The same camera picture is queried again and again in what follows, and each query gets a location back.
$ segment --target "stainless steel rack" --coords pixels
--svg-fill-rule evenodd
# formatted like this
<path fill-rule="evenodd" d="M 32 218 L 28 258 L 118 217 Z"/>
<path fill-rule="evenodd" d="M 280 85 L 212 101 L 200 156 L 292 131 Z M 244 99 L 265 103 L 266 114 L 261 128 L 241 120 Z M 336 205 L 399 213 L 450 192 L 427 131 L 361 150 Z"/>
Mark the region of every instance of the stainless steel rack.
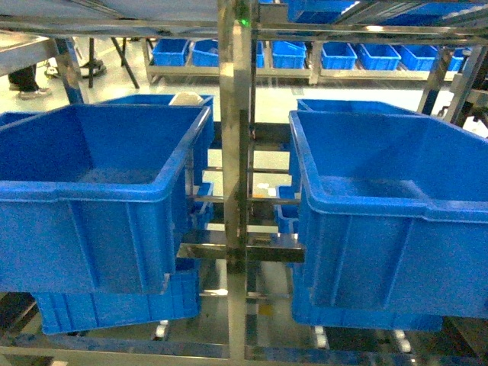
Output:
<path fill-rule="evenodd" d="M 223 155 L 223 197 L 210 199 L 216 202 L 215 221 L 225 224 L 223 232 L 194 231 L 184 238 L 179 255 L 205 258 L 206 274 L 202 277 L 208 287 L 201 295 L 202 315 L 196 320 L 171 324 L 175 328 L 173 337 L 154 339 L 147 326 L 126 332 L 120 329 L 117 338 L 103 332 L 44 336 L 38 332 L 34 299 L 29 294 L 6 294 L 0 299 L 0 353 L 4 355 L 0 364 L 41 364 L 52 358 L 69 364 L 107 365 L 483 364 L 486 325 L 482 320 L 447 318 L 441 333 L 408 332 L 402 339 L 408 341 L 409 348 L 400 346 L 402 342 L 395 332 L 298 326 L 286 311 L 289 273 L 276 263 L 302 262 L 302 247 L 294 236 L 253 233 L 249 229 L 249 225 L 272 224 L 273 204 L 297 203 L 252 196 L 254 172 L 283 173 L 255 169 L 253 152 L 286 146 L 290 136 L 287 125 L 255 122 L 256 77 L 260 72 L 272 72 L 256 70 L 255 42 L 312 40 L 314 65 L 318 64 L 322 42 L 331 40 L 441 45 L 419 106 L 419 111 L 430 114 L 451 60 L 450 47 L 478 46 L 464 72 L 464 78 L 469 78 L 463 83 L 468 85 L 464 90 L 470 90 L 484 67 L 488 30 L 484 25 L 477 26 L 485 24 L 485 11 L 453 17 L 446 24 L 448 27 L 375 25 L 423 2 L 427 0 L 364 1 L 330 25 L 287 23 L 280 5 L 260 6 L 251 0 L 218 0 L 217 22 L 127 19 L 125 14 L 118 14 L 97 0 L 71 3 L 96 11 L 100 14 L 98 19 L 0 16 L 0 29 L 59 37 L 56 41 L 43 40 L 44 45 L 52 47 L 52 52 L 39 56 L 59 54 L 66 66 L 65 86 L 73 103 L 88 99 L 78 83 L 79 71 L 72 62 L 74 58 L 70 59 L 72 48 L 66 36 L 217 37 L 220 67 L 218 71 L 200 71 L 218 73 L 220 80 L 222 121 L 217 124 L 217 145 L 221 143 Z M 456 20 L 470 27 L 457 27 Z M 2 73 L 12 70 L 11 63 L 5 61 L 9 60 L 7 54 L 0 53 L 0 65 L 8 64 L 0 68 Z M 149 62 L 147 49 L 145 55 Z M 321 74 L 319 68 L 306 71 L 310 75 L 305 76 L 312 83 L 321 77 L 333 77 Z M 460 102 L 454 104 L 452 121 L 462 119 L 457 105 L 464 105 L 466 95 L 456 98 Z M 209 284 L 207 278 L 213 278 L 214 283 Z M 142 332 L 142 339 L 135 339 L 135 332 Z"/>

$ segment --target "black pants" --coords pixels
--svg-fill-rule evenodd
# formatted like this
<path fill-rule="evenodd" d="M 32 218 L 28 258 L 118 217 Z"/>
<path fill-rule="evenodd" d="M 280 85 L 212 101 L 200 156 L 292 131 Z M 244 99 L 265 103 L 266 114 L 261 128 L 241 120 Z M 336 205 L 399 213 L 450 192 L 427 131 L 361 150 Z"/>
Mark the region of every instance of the black pants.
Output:
<path fill-rule="evenodd" d="M 20 69 L 12 74 L 8 74 L 8 81 L 11 84 L 18 85 L 21 92 L 35 92 L 39 90 L 36 83 L 36 65 Z"/>

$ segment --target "shoe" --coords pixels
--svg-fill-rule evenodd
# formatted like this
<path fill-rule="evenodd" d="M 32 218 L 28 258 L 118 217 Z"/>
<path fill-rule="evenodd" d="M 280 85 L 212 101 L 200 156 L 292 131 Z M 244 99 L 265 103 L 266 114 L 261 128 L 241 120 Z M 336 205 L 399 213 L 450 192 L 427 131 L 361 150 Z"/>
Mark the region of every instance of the shoe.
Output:
<path fill-rule="evenodd" d="M 49 88 L 39 88 L 39 90 L 36 91 L 21 91 L 18 93 L 18 97 L 23 101 L 28 101 L 36 98 L 45 98 L 52 93 L 53 92 Z"/>

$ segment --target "blue plastic crate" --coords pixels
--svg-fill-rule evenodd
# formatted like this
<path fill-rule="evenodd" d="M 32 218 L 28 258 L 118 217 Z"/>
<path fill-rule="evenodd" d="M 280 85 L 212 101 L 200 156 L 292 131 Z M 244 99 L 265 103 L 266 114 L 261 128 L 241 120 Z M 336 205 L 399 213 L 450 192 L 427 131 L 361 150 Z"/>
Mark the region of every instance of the blue plastic crate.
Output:
<path fill-rule="evenodd" d="M 309 289 L 304 286 L 303 265 L 300 264 L 295 264 L 293 269 L 291 315 L 297 323 L 308 326 L 423 332 L 438 332 L 442 329 L 442 316 L 315 307 L 310 302 Z"/>
<path fill-rule="evenodd" d="M 35 116 L 35 112 L 5 112 L 0 114 L 0 127 L 6 124 L 12 124 L 18 120 Z"/>
<path fill-rule="evenodd" d="M 34 293 L 46 334 L 191 318 L 200 312 L 200 262 L 178 258 L 164 294 Z"/>
<path fill-rule="evenodd" d="M 433 46 L 397 46 L 395 50 L 402 56 L 402 64 L 412 71 L 430 71 L 437 56 Z"/>
<path fill-rule="evenodd" d="M 390 18 L 385 21 L 384 25 L 433 25 L 440 21 L 444 16 L 451 13 L 468 10 L 475 6 L 484 5 L 478 4 L 426 4 L 419 8 L 408 11 L 405 14 L 398 15 L 395 18 Z"/>
<path fill-rule="evenodd" d="M 103 104 L 149 104 L 149 105 L 168 105 L 174 95 L 154 95 L 154 94 L 134 94 L 122 98 L 104 101 Z M 204 170 L 208 168 L 208 149 L 214 141 L 214 96 L 202 95 L 204 101 L 202 105 L 210 107 L 205 127 L 198 137 L 193 149 L 194 183 L 201 185 L 204 177 Z"/>
<path fill-rule="evenodd" d="M 211 196 L 214 193 L 214 183 L 203 182 L 198 189 L 199 196 Z M 214 204 L 212 202 L 194 202 L 190 215 L 189 226 L 194 229 L 205 230 L 214 218 Z"/>
<path fill-rule="evenodd" d="M 387 44 L 359 44 L 356 51 L 366 70 L 396 70 L 401 60 L 398 52 Z"/>
<path fill-rule="evenodd" d="M 291 130 L 313 305 L 488 317 L 485 139 L 382 114 L 291 112 Z"/>
<path fill-rule="evenodd" d="M 209 113 L 73 105 L 0 127 L 0 291 L 161 292 Z"/>
<path fill-rule="evenodd" d="M 463 64 L 464 48 L 457 48 L 452 55 L 451 63 L 449 64 L 448 71 L 459 71 L 461 65 Z"/>
<path fill-rule="evenodd" d="M 273 67 L 276 69 L 303 69 L 307 48 L 303 42 L 277 40 L 273 44 Z"/>
<path fill-rule="evenodd" d="M 265 54 L 261 41 L 258 41 L 256 50 L 256 67 L 265 67 Z M 193 64 L 195 66 L 218 67 L 219 43 L 216 40 L 200 40 L 195 42 L 193 49 Z"/>
<path fill-rule="evenodd" d="M 284 0 L 288 4 L 288 20 L 296 23 L 329 24 L 355 2 L 330 0 Z"/>
<path fill-rule="evenodd" d="M 352 70 L 358 55 L 349 43 L 328 42 L 322 48 L 322 67 L 333 70 Z"/>
<path fill-rule="evenodd" d="M 323 111 L 323 112 L 349 112 L 349 113 L 373 113 L 373 114 L 398 114 L 407 116 L 422 116 L 416 112 L 408 111 L 381 101 L 331 101 L 323 99 L 298 99 L 299 111 Z M 300 189 L 300 166 L 297 154 L 293 147 L 290 148 L 290 175 L 292 185 L 296 191 Z"/>
<path fill-rule="evenodd" d="M 190 49 L 189 40 L 162 39 L 152 50 L 154 65 L 184 66 Z"/>

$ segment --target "metal pole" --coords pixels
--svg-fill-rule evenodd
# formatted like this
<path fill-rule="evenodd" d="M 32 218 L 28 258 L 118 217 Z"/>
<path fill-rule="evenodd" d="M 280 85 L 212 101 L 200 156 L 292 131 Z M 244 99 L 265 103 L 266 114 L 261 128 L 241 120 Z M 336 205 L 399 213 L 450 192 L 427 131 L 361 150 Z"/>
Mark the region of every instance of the metal pole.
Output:
<path fill-rule="evenodd" d="M 72 38 L 56 38 L 59 55 L 56 57 L 59 75 L 63 79 L 64 89 L 69 103 L 88 103 L 88 94 L 83 86 L 82 72 L 79 69 Z"/>
<path fill-rule="evenodd" d="M 417 109 L 419 113 L 427 114 L 428 116 L 432 114 L 435 101 L 445 80 L 445 74 L 451 64 L 452 53 L 453 51 L 449 48 L 439 49 L 427 79 L 422 99 L 420 99 L 419 108 Z"/>
<path fill-rule="evenodd" d="M 454 97 L 445 116 L 447 122 L 460 127 L 464 125 L 472 107 L 471 103 L 467 103 L 467 97 L 472 89 L 481 87 L 487 71 L 488 47 L 474 48 L 457 85 L 457 90 L 454 91 Z"/>
<path fill-rule="evenodd" d="M 229 307 L 230 358 L 243 361 L 246 347 L 246 243 L 249 127 L 253 84 L 252 3 L 218 1 L 223 210 Z"/>

